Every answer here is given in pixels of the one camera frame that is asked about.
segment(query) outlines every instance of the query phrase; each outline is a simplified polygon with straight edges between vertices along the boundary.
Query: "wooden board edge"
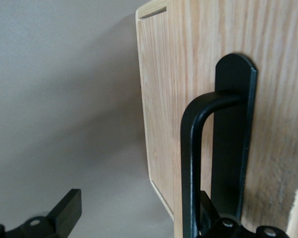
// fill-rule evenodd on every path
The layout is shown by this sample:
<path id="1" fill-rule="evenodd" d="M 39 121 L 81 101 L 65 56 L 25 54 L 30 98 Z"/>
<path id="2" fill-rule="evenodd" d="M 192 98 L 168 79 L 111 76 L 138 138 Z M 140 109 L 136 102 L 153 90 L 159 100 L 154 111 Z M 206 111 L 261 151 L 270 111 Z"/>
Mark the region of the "wooden board edge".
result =
<path id="1" fill-rule="evenodd" d="M 166 11 L 168 1 L 170 0 L 151 0 L 147 2 L 138 8 L 136 20 L 141 20 Z"/>
<path id="2" fill-rule="evenodd" d="M 162 204 L 164 205 L 165 209 L 167 210 L 169 216 L 174 221 L 174 215 L 173 215 L 173 212 L 172 212 L 171 208 L 168 206 L 167 202 L 165 201 L 165 199 L 161 195 L 159 189 L 156 187 L 156 185 L 154 184 L 154 182 L 151 179 L 150 179 L 150 183 L 152 184 L 152 187 L 153 187 L 154 191 L 156 192 L 156 194 L 158 195 L 158 197 L 161 200 Z"/>

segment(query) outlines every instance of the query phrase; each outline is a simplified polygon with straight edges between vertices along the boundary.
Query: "black metal bracket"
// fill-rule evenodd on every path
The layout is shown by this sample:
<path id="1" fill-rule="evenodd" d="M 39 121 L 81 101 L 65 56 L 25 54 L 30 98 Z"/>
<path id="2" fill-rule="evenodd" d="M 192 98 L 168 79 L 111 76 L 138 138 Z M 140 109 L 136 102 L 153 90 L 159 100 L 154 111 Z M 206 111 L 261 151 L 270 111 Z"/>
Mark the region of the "black metal bracket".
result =
<path id="1" fill-rule="evenodd" d="M 71 189 L 46 216 L 27 220 L 6 232 L 0 224 L 0 238 L 67 238 L 81 216 L 81 191 Z"/>
<path id="2" fill-rule="evenodd" d="M 205 235 L 219 219 L 211 216 L 208 223 L 203 223 L 200 218 L 200 209 L 209 206 L 209 202 L 201 201 L 200 194 L 201 136 L 203 125 L 212 113 L 211 204 L 219 212 L 240 219 L 256 82 L 257 70 L 253 63 L 243 55 L 229 54 L 216 65 L 215 92 L 197 97 L 184 112 L 181 122 L 184 238 L 196 238 L 200 232 Z"/>

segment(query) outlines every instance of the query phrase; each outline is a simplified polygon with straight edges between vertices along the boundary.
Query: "gray wall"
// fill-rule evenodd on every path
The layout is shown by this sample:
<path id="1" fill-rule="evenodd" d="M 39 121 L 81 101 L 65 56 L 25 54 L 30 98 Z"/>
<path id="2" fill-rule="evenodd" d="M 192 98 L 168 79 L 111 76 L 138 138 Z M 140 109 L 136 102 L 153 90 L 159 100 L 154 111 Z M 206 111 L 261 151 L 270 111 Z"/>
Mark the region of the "gray wall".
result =
<path id="1" fill-rule="evenodd" d="M 0 0 L 0 223 L 81 188 L 71 237 L 172 237 L 149 183 L 135 11 L 147 0 Z"/>

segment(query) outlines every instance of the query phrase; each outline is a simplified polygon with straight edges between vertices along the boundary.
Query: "black metal hook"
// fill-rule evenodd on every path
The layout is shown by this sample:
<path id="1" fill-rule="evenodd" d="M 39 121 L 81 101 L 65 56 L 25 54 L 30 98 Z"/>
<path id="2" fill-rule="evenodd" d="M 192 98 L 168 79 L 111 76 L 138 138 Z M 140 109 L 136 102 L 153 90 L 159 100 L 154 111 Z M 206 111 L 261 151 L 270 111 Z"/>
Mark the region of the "black metal hook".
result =
<path id="1" fill-rule="evenodd" d="M 215 92 L 194 99 L 181 122 L 183 236 L 200 230 L 201 136 L 214 115 L 211 200 L 221 213 L 240 218 L 254 111 L 257 70 L 243 55 L 229 54 L 216 66 Z"/>

